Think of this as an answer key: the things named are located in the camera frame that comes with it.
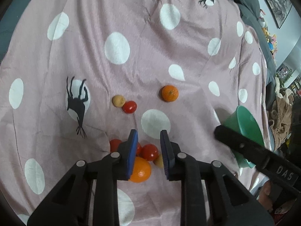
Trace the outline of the yellow small fruit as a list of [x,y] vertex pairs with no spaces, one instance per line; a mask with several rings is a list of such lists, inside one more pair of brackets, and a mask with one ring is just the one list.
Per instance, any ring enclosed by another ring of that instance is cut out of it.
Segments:
[[155,166],[159,167],[159,168],[164,168],[164,163],[163,163],[163,157],[161,154],[159,154],[157,156],[157,158],[153,161],[153,163],[155,164]]

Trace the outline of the large orange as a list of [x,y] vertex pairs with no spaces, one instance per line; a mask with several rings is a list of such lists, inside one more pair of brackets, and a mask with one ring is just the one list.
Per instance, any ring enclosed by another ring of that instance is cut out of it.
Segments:
[[133,167],[133,173],[130,176],[130,181],[134,183],[142,183],[148,180],[151,176],[151,165],[148,161],[141,157],[136,157]]

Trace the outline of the red cherry tomato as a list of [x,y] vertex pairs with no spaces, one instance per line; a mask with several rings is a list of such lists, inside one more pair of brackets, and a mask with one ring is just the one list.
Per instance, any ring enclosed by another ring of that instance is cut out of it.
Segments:
[[122,110],[124,113],[132,114],[137,110],[137,104],[135,101],[128,101],[122,106]]

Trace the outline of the green plastic bowl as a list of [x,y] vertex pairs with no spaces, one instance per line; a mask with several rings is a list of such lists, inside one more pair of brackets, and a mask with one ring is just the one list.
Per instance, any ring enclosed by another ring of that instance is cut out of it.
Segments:
[[238,143],[235,142],[234,132],[265,147],[261,129],[252,113],[244,106],[238,106],[235,112],[223,122],[222,126],[232,130],[232,132],[225,131],[225,134],[221,136],[221,142],[231,149],[238,166],[240,168],[254,168],[255,164],[232,148],[233,144]]

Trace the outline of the beige round fruit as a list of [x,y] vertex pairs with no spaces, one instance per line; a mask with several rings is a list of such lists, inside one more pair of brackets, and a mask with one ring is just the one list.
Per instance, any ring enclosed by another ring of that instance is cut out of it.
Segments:
[[112,104],[116,108],[122,108],[125,103],[126,103],[125,97],[122,95],[115,95],[112,97]]

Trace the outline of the brown plush blanket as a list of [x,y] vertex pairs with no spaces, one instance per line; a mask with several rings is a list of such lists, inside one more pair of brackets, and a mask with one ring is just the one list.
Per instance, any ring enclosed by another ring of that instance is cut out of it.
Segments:
[[274,150],[277,150],[290,133],[292,124],[293,92],[289,88],[281,89],[272,108],[268,111],[268,123],[274,137]]

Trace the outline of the small orange far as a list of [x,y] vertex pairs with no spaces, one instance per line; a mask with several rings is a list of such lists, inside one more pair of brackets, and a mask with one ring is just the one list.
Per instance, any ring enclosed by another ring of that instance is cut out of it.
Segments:
[[161,97],[166,102],[174,102],[179,97],[179,91],[173,85],[166,85],[161,89]]

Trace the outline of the pink polka dot cloth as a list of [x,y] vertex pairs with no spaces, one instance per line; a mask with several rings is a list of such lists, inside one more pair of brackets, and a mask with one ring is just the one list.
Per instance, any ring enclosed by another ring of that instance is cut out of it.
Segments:
[[[155,146],[168,131],[252,191],[264,176],[213,132],[244,106],[270,146],[266,78],[258,35],[232,0],[31,0],[1,62],[1,192],[27,222],[75,162],[100,160],[131,129]],[[162,99],[166,85],[176,101]],[[115,95],[137,110],[116,108]]]

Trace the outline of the framed wall picture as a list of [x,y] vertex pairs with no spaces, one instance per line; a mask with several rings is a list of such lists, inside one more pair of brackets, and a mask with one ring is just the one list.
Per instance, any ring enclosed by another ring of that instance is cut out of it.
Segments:
[[290,0],[265,0],[268,8],[272,13],[277,28],[280,29],[285,22],[290,10],[292,2]]

